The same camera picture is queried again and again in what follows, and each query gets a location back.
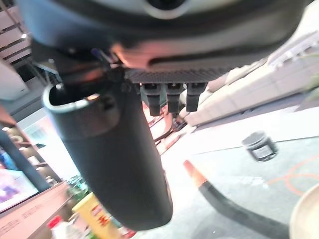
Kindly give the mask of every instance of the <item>floor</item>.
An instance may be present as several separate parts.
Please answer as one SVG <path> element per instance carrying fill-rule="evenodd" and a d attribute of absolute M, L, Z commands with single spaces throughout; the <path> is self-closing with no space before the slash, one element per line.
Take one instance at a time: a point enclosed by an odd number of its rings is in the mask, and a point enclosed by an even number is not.
<path fill-rule="evenodd" d="M 296 112 L 296 107 L 293 110 L 288 107 L 251 117 L 247 123 L 228 123 L 232 134 L 216 130 L 223 125 L 202 126 L 187 134 L 161 157 L 174 204 L 171 222 L 158 229 L 139 232 L 134 238 L 266 239 L 217 213 L 198 192 L 182 163 L 190 160 L 215 187 L 239 205 L 288 224 L 300 196 L 319 183 L 319 131 L 314 121 L 318 116 L 319 108 Z M 254 161 L 235 136 L 255 130 L 258 124 L 251 123 L 257 119 L 271 122 L 263 124 L 267 125 L 265 130 L 271 131 L 276 125 L 274 138 L 285 136 L 287 139 L 275 140 L 279 154 L 263 163 Z M 302 139 L 289 139 L 297 135 Z M 214 144 L 218 141 L 224 143 L 216 150 Z"/>

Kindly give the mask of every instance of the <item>yellow bottle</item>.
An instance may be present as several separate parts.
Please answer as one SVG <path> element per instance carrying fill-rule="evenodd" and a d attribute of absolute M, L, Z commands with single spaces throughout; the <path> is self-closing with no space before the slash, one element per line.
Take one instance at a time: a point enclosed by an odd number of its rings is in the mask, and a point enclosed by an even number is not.
<path fill-rule="evenodd" d="M 90 226 L 99 239 L 120 239 L 121 235 L 100 202 L 90 193 L 72 208 Z"/>

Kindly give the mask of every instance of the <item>tv screen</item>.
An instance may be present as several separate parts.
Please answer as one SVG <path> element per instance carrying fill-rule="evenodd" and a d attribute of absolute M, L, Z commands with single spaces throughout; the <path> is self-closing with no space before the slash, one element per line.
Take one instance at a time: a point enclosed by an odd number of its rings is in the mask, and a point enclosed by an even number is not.
<path fill-rule="evenodd" d="M 35 186 L 0 146 L 0 213 L 37 192 Z"/>

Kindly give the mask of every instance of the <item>ceiling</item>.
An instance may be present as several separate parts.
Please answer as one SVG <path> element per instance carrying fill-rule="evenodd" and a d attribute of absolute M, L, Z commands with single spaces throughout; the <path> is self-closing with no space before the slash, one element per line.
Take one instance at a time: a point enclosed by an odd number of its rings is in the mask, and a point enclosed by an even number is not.
<path fill-rule="evenodd" d="M 16 121 L 42 107 L 41 94 L 52 73 L 32 64 L 30 32 L 12 0 L 0 0 L 0 104 Z"/>

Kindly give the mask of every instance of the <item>glass table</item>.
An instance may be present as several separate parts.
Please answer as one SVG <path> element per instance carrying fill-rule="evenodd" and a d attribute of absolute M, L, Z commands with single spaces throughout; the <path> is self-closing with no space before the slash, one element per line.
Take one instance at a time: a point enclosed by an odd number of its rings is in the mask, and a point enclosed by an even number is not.
<path fill-rule="evenodd" d="M 188 159 L 221 193 L 255 213 L 289 224 L 300 196 L 319 183 L 319 137 L 277 142 L 278 155 L 256 162 L 243 147 L 185 158 L 173 150 L 162 157 L 174 204 L 171 222 L 139 232 L 141 239 L 267 239 L 219 214 L 187 175 Z"/>

